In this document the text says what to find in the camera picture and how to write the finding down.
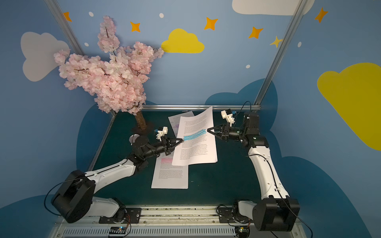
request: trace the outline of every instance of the tree trunk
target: tree trunk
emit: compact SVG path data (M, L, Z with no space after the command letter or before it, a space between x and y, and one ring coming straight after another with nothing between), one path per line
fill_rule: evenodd
M144 119L141 111L136 113L135 119L142 131L147 129L146 120Z

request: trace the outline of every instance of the white robotic arm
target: white robotic arm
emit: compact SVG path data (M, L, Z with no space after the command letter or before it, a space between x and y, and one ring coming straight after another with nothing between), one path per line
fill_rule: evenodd
M237 201L233 206L233 214L251 219L258 230L291 231L300 206L296 199L290 198L279 179L271 160L269 144L259 133L259 116L254 112L245 113L244 129L231 125L227 119L227 124L208 128L208 132L226 141L240 141L249 149L248 156L261 188L261 201L258 204L247 200Z
M125 217L124 205L117 199L93 197L101 188L141 171L148 164L147 158L161 153L169 155L183 139L168 138L166 127L159 128L159 141L150 144L146 136L134 138L132 152L113 165L88 172L79 170L69 174L66 181L53 196L51 203L66 219L73 223L83 216L112 217L116 221Z
M90 177L95 182L94 193L101 188L118 181L124 177L129 177L134 174L136 166L131 160L123 159L122 161L97 169L94 171L85 172L86 177Z
M289 196L272 163L270 149L266 146L251 147L248 154L257 173L261 187L261 199L269 198L269 196L274 198L281 198L280 195L282 198Z

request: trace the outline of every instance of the white paper sheet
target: white paper sheet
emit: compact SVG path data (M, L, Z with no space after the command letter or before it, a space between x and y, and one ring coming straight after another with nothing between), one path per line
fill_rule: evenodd
M212 107L194 117L181 117L177 137L184 142L174 149L172 165L217 162L216 139L207 132L210 127L213 127Z
M156 158L151 188L188 188L188 166L173 166L173 153Z
M178 115L168 117L169 123L171 123L172 130L173 130L174 135L176 137L177 137L177 133L179 131L180 117L194 117L194 114L192 111L190 111L190 112L184 112L182 114L178 114Z

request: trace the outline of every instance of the white cloud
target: white cloud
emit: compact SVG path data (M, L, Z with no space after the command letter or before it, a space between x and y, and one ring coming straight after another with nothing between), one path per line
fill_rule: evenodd
M21 37L21 50L26 58L22 66L25 76L33 82L43 79L57 67L53 54L68 49L66 42L49 33L25 32Z
M308 0L303 14L306 14L315 0ZM292 16L299 0L233 0L233 10L240 14L264 14Z

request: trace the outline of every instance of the orange star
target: orange star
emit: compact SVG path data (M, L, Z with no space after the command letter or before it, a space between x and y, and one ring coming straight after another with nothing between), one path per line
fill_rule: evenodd
M70 17L69 17L69 12L64 13L64 16L65 16L66 20L72 22Z
M255 27L253 27L253 32L252 32L251 35L249 36L249 39L252 38L252 37L255 37L255 38L258 39L258 37L259 37L259 33L260 33L262 30L263 30L263 28L262 28L262 29L257 29L257 28L255 28Z
M320 10L319 15L315 18L315 20L319 20L319 23L322 22L323 17L327 14L327 11L324 11L323 8Z
M206 29L214 30L214 25L217 22L217 20L218 19L211 20L211 19L207 18L207 25L205 26L204 30L206 30Z
M130 23L131 23L131 25L132 25L132 30L131 30L131 32L133 32L133 31L137 31L137 32L140 32L140 30L139 30L139 25L140 25L140 23L132 23L132 21L130 21Z

